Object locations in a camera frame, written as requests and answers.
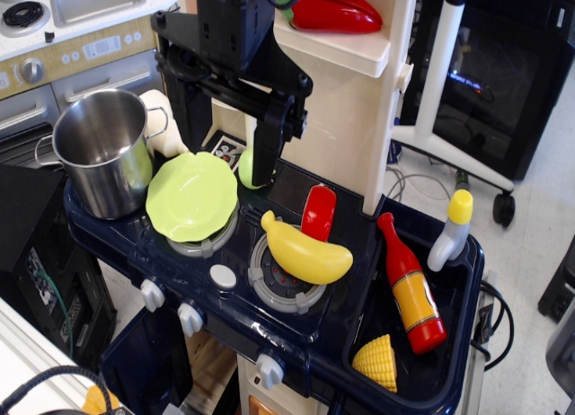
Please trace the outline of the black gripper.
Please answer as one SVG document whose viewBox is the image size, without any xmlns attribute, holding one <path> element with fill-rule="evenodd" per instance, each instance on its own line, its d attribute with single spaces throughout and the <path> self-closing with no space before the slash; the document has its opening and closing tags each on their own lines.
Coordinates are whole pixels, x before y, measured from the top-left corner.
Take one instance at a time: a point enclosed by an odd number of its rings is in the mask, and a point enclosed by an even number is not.
<svg viewBox="0 0 575 415">
<path fill-rule="evenodd" d="M 252 185 L 269 184 L 284 144 L 305 131 L 311 77 L 282 51 L 273 29 L 248 66 L 239 69 L 219 65 L 201 53 L 197 15 L 159 11 L 150 23 L 158 38 L 157 69 L 184 145 L 191 152 L 202 149 L 212 127 L 215 98 L 256 118 Z"/>
</svg>

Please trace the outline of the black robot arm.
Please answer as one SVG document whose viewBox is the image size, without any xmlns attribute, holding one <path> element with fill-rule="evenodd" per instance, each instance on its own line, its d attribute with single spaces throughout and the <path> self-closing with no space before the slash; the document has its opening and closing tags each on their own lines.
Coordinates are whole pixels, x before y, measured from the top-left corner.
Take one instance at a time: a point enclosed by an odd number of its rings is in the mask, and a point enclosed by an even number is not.
<svg viewBox="0 0 575 415">
<path fill-rule="evenodd" d="M 181 139 L 200 150 L 218 100 L 256 120 L 252 184 L 271 181 L 284 144 L 301 137 L 313 81 L 279 47 L 276 0 L 197 0 L 196 13 L 151 18 L 155 55 Z"/>
</svg>

